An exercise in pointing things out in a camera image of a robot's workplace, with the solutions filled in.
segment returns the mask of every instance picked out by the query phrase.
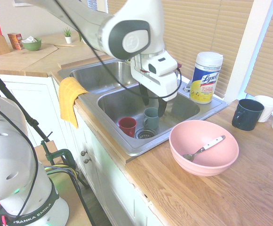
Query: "sink basin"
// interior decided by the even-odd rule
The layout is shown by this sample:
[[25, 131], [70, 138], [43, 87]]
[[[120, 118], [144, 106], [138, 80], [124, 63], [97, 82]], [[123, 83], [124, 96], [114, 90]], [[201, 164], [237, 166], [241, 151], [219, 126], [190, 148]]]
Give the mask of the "sink basin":
[[[113, 73], [119, 82], [125, 86], [136, 83], [130, 73], [130, 66], [122, 61], [116, 61], [106, 64], [108, 69]], [[90, 93], [104, 93], [109, 90], [120, 87], [115, 79], [106, 75], [107, 71], [102, 64], [96, 66], [79, 68], [70, 73], [71, 77], [77, 81]]]
[[[117, 60], [106, 61], [105, 64], [126, 87], [140, 93], [137, 81], [131, 76], [130, 65]], [[141, 97], [130, 93], [115, 82], [101, 63], [64, 69], [58, 73], [63, 78], [75, 77], [89, 91], [79, 95], [79, 99], [112, 134], [123, 150], [132, 156], [141, 155], [166, 141], [171, 129], [178, 123], [185, 120], [204, 120], [227, 106], [226, 102], [215, 97], [209, 104], [193, 102], [189, 98], [190, 93], [183, 91], [186, 84], [182, 82], [177, 96], [167, 102], [158, 128], [146, 129], [142, 124], [144, 110], [148, 107], [158, 107], [158, 101], [150, 99], [149, 105], [145, 106]], [[119, 128], [119, 120], [126, 116], [137, 121], [135, 137], [129, 137]]]

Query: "lysol label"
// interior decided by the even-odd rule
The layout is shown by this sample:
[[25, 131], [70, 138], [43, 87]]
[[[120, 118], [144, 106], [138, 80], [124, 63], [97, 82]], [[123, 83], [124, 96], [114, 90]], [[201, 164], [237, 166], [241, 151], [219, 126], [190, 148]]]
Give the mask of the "lysol label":
[[197, 103], [206, 104], [212, 100], [220, 68], [195, 64], [190, 96]]

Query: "red cup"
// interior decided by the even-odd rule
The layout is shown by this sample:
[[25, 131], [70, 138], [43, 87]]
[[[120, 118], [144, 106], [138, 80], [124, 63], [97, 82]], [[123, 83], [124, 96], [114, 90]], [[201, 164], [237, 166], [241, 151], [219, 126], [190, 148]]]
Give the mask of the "red cup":
[[120, 129], [130, 137], [135, 136], [137, 121], [131, 117], [124, 117], [119, 120]]

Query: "green bowl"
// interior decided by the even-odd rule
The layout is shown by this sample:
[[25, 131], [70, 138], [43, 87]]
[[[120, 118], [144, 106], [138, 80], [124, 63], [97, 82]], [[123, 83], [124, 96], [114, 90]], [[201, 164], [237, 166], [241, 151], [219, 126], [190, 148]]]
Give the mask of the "green bowl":
[[37, 51], [41, 48], [41, 39], [40, 38], [35, 38], [37, 42], [31, 42], [31, 43], [23, 43], [23, 47], [25, 47], [29, 51]]

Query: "spoon handle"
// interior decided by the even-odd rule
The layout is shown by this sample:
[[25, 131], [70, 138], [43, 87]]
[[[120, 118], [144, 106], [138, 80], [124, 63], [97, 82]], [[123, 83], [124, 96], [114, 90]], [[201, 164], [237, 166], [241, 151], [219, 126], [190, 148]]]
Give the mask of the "spoon handle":
[[208, 144], [206, 144], [204, 147], [202, 147], [203, 148], [202, 151], [209, 149], [210, 147], [218, 144], [219, 142], [221, 142], [224, 139], [225, 139], [225, 135], [217, 137], [215, 140], [212, 140], [211, 142], [209, 142]]

